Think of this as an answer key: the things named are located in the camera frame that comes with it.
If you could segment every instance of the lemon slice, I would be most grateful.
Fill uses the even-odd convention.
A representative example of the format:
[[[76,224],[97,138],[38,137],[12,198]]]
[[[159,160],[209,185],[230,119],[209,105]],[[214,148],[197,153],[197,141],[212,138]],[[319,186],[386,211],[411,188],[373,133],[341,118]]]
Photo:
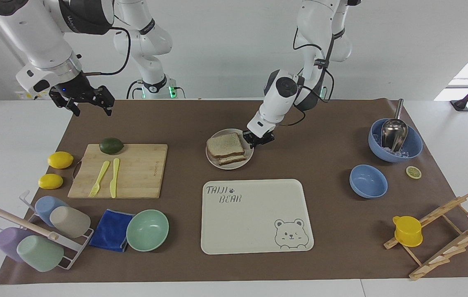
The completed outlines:
[[[406,174],[414,180],[418,180],[423,176],[419,168],[413,166],[406,167]]]

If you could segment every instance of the wooden drying rack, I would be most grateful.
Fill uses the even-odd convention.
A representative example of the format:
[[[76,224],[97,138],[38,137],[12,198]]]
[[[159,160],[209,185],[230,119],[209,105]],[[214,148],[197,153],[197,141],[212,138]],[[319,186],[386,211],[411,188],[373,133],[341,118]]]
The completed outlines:
[[[426,262],[421,263],[419,259],[415,256],[415,254],[407,247],[403,245],[404,250],[408,252],[408,254],[417,262],[417,267],[416,270],[411,272],[409,274],[409,278],[411,280],[416,281],[419,278],[422,278],[426,273],[432,271],[439,265],[446,264],[450,262],[450,257],[453,255],[460,254],[461,252],[465,252],[466,246],[468,246],[468,230],[467,231],[461,231],[449,218],[445,216],[447,212],[450,210],[454,209],[455,207],[459,207],[465,214],[468,216],[468,211],[464,209],[461,204],[466,201],[466,198],[468,198],[468,194],[462,197],[456,197],[455,199],[452,199],[448,203],[437,207],[434,211],[430,212],[424,218],[420,219],[419,222],[421,223],[422,227],[425,227],[426,225],[430,224],[437,218],[442,217],[447,221],[452,228],[459,234],[456,239],[450,241],[449,244],[445,245],[443,248],[439,250],[439,252],[436,252],[430,259],[428,259]],[[399,242],[397,239],[392,238],[388,240],[386,243],[384,243],[384,247],[389,250],[390,248],[393,248],[396,246]]]

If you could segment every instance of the white tray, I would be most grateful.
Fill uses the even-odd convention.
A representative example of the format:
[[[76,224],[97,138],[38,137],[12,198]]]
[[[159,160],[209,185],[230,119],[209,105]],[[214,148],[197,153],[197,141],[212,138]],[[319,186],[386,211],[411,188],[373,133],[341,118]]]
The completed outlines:
[[[203,186],[201,249],[206,254],[300,252],[314,244],[299,181],[209,181]]]

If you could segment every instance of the avocado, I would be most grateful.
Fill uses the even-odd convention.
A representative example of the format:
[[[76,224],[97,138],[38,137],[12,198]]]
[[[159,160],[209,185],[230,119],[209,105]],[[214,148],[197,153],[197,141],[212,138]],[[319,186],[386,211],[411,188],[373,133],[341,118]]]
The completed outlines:
[[[106,138],[99,144],[100,151],[105,154],[116,154],[123,149],[124,143],[114,137]]]

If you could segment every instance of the slice of bread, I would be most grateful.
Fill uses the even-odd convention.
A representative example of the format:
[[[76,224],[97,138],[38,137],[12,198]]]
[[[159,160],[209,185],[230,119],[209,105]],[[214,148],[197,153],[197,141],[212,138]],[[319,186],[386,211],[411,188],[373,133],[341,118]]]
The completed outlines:
[[[219,165],[226,165],[226,164],[232,164],[236,162],[241,162],[242,160],[246,160],[245,156],[230,156],[226,158],[219,158]]]
[[[226,158],[245,154],[239,135],[234,132],[206,141],[206,148],[214,158]]]

